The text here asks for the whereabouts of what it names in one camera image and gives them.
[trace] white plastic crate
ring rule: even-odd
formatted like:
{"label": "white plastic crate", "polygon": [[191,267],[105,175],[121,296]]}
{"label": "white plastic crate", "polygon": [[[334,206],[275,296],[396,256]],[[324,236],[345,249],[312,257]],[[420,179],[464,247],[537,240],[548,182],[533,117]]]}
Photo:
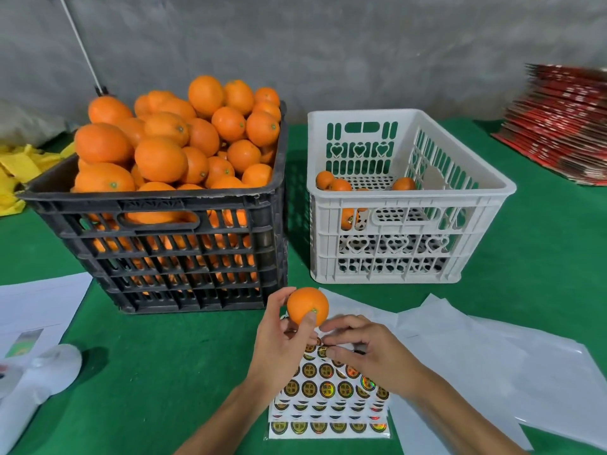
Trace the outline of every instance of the white plastic crate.
{"label": "white plastic crate", "polygon": [[[322,191],[331,171],[354,189]],[[391,191],[399,177],[415,191]],[[421,110],[308,114],[310,273],[324,284],[457,282],[516,185]],[[341,226],[342,211],[358,217]]]}

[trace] person's right hand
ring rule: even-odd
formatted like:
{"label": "person's right hand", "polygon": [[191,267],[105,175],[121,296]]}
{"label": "person's right hand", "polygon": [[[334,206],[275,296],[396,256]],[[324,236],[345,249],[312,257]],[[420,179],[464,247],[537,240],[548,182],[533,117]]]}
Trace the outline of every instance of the person's right hand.
{"label": "person's right hand", "polygon": [[[329,345],[327,356],[343,362],[370,378],[385,390],[405,398],[420,393],[428,369],[382,324],[369,321],[363,315],[345,315],[324,322],[323,332],[336,332],[322,338]],[[366,354],[355,353],[340,346],[364,343]]]}

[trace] forearm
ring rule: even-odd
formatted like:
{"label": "forearm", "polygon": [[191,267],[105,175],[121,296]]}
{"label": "forearm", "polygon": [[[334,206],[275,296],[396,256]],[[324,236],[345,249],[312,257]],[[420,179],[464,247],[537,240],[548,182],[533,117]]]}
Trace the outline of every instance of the forearm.
{"label": "forearm", "polygon": [[430,370],[426,377],[418,395],[412,401],[456,453],[465,455],[525,453],[468,404],[446,380]]}
{"label": "forearm", "polygon": [[247,381],[230,393],[217,412],[175,455],[231,455],[268,406],[260,387]]}

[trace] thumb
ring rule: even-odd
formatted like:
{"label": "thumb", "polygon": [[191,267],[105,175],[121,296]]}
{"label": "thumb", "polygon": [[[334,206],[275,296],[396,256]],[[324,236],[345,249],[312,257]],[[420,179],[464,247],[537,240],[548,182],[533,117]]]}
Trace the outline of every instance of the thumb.
{"label": "thumb", "polygon": [[341,346],[330,346],[327,349],[327,356],[334,361],[347,364],[359,372],[362,372],[361,369],[364,367],[365,357],[362,354],[355,353]]}
{"label": "thumb", "polygon": [[302,321],[299,323],[299,327],[297,328],[297,332],[295,336],[293,336],[291,342],[294,344],[294,347],[297,349],[301,349],[302,351],[305,349],[308,344],[308,340],[316,327],[316,313],[310,311],[303,317]]}

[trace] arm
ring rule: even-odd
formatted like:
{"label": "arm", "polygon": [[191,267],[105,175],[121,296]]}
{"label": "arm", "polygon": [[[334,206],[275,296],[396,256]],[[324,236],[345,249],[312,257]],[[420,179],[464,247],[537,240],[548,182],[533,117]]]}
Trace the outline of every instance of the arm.
{"label": "arm", "polygon": [[291,380],[306,345],[316,344],[315,313],[308,313],[300,326],[280,319],[280,307],[294,290],[284,288],[269,296],[257,328],[247,378],[175,455],[231,455],[255,420]]}
{"label": "arm", "polygon": [[[442,377],[425,367],[383,325],[364,316],[343,316],[325,322],[323,337],[332,345],[327,356],[349,364],[390,392],[406,398],[458,454],[520,455],[518,445],[487,421]],[[364,343],[365,355],[337,345]]]}

